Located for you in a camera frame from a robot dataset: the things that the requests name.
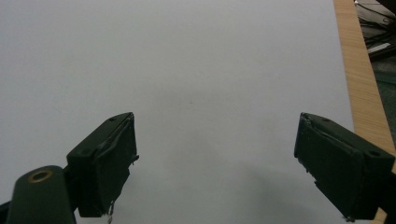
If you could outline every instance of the white paper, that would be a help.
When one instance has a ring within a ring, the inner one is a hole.
[[[0,76],[0,202],[133,111],[113,223],[345,222],[293,158],[301,112],[352,128],[331,0],[3,1]]]

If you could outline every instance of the wooden table edge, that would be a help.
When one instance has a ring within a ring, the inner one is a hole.
[[[333,0],[346,71],[346,82],[355,133],[395,155],[384,107],[379,96],[358,15],[351,0]],[[383,223],[386,214],[379,210],[372,224]]]

